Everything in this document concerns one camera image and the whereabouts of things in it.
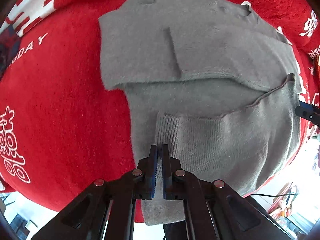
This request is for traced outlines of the grey knit sweater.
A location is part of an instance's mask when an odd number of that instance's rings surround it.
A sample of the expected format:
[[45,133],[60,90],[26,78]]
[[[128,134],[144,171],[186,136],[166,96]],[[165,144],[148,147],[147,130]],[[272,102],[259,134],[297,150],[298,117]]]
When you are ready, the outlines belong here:
[[197,178],[244,195],[297,152],[297,61],[249,6],[127,0],[99,25],[101,79],[127,97],[135,162],[166,144]]

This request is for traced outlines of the red navy plaid garment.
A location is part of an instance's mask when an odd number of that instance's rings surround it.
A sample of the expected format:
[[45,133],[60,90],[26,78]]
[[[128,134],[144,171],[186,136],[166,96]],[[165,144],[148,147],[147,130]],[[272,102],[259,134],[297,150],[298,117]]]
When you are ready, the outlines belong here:
[[21,38],[17,35],[12,25],[9,25],[0,36],[0,75],[1,79],[11,64],[14,57],[18,54]]

